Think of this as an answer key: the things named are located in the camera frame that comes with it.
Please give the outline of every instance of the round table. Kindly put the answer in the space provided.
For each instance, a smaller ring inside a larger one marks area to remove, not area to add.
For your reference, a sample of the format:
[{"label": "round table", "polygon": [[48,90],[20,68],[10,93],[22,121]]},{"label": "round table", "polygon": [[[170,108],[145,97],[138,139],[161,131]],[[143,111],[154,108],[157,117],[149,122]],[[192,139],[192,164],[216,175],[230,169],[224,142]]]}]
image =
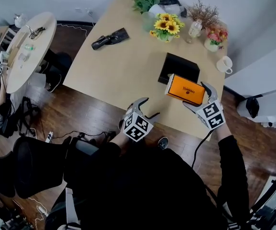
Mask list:
[{"label": "round table", "polygon": [[[29,28],[24,26],[17,32],[16,36],[12,40],[9,48],[12,47],[13,43],[17,42],[18,38],[22,35],[20,34],[21,32],[28,33],[28,36],[23,41],[13,60],[11,72],[8,77],[7,93],[16,92],[27,82],[32,73],[35,72],[36,68],[40,65],[45,54],[47,53],[56,31],[56,19],[50,12],[44,12],[36,15],[27,22],[27,25],[33,30],[36,30],[41,26],[44,27],[45,30],[36,40],[32,40],[29,38]],[[26,44],[33,45],[34,50],[27,51],[25,49]],[[18,59],[20,53],[24,53],[25,55],[29,53],[29,57],[25,62]]]}]

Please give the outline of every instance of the wooden floor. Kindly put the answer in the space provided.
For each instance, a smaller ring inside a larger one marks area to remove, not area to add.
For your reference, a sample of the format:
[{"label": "wooden floor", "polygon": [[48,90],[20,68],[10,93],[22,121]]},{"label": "wooden floor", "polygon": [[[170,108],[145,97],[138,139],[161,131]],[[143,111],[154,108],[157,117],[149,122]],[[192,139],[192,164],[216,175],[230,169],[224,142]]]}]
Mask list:
[{"label": "wooden floor", "polygon": [[[58,26],[51,49],[55,52],[67,52],[74,59],[84,40],[84,31]],[[117,131],[119,118],[125,112],[65,86],[58,87],[54,93],[32,89],[27,96],[42,110],[45,135],[49,131],[53,131],[55,137],[62,136],[72,130],[89,134],[98,134],[101,131]],[[253,205],[268,176],[276,174],[276,130],[264,128],[260,124],[239,117],[235,108],[236,100],[230,93],[224,91],[221,102],[224,106],[227,124],[238,140],[243,153],[249,184],[250,205]],[[33,127],[37,130],[38,139],[43,140],[40,120]],[[169,147],[188,164],[192,163],[194,150],[200,143],[199,138],[156,124],[148,137],[148,142],[155,143],[162,136],[168,136],[170,140]],[[0,156],[7,154],[12,149],[17,138],[18,134],[14,134],[9,139],[0,136]],[[61,143],[62,140],[55,139],[53,142]],[[205,184],[214,192],[217,192],[221,184],[221,168],[215,133],[213,133],[211,140],[206,141],[199,149],[194,169]],[[62,184],[59,187],[38,193],[33,198],[42,202],[50,210],[64,187],[65,184]],[[182,192],[181,188],[179,191],[184,196],[186,195],[186,192]],[[11,206],[11,199],[3,197],[3,200]],[[39,217],[35,209],[36,203],[30,199],[23,200],[18,197],[15,197],[14,200],[23,208],[27,219],[34,223],[34,219]],[[38,223],[38,229],[42,227],[43,221]]]}]

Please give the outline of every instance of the orange box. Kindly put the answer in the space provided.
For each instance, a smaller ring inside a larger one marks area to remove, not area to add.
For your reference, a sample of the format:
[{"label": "orange box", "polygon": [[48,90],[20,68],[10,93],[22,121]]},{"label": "orange box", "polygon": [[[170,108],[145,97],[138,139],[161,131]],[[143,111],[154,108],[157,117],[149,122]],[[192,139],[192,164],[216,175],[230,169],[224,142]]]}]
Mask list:
[{"label": "orange box", "polygon": [[165,94],[189,102],[194,106],[199,106],[203,103],[205,91],[203,86],[172,74]]}]

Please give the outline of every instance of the black stand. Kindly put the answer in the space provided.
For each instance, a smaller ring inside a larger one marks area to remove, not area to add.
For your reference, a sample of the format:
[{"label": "black stand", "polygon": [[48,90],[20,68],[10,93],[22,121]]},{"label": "black stand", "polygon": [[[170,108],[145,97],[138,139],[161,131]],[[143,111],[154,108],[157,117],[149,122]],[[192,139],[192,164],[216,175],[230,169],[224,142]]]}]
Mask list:
[{"label": "black stand", "polygon": [[[26,102],[26,106],[27,106],[27,111],[24,112],[24,106],[25,106],[25,102]],[[35,117],[35,115],[33,115],[33,111],[36,112],[36,115],[38,113],[40,113],[40,108],[36,107],[36,106],[32,106],[31,100],[27,97],[23,97],[22,103],[21,103],[21,114],[20,114],[20,124],[19,124],[19,134],[20,136],[25,136],[25,134],[22,133],[22,124],[25,125],[25,127],[27,128],[27,130],[33,135],[35,136],[36,133],[34,131],[31,130],[30,124],[33,123],[33,118]],[[26,121],[26,117],[30,116],[30,124],[27,123]]]}]

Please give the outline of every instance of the sunflower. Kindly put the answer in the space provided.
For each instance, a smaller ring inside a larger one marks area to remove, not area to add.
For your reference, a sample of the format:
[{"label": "sunflower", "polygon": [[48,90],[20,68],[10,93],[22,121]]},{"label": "sunflower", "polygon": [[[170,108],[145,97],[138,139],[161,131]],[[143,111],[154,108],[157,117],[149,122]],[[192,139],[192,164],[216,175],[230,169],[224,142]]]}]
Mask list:
[{"label": "sunflower", "polygon": [[172,16],[168,13],[160,14],[160,19],[164,20],[164,21],[172,21],[173,20]]},{"label": "sunflower", "polygon": [[182,23],[181,20],[178,19],[178,18],[174,18],[174,21],[176,21],[177,25],[179,25],[180,28],[181,28],[181,27],[184,27],[184,25],[185,25],[185,24]]},{"label": "sunflower", "polygon": [[177,23],[175,21],[169,21],[166,23],[167,24],[167,28],[166,30],[170,33],[170,34],[176,34],[179,33],[179,25],[177,25]]},{"label": "sunflower", "polygon": [[150,31],[149,34],[150,34],[151,36],[157,36],[156,31]]},{"label": "sunflower", "polygon": [[166,28],[167,28],[167,22],[164,21],[164,20],[159,20],[159,21],[156,21],[156,23],[155,23],[154,26],[155,26],[156,29],[166,30]]}]

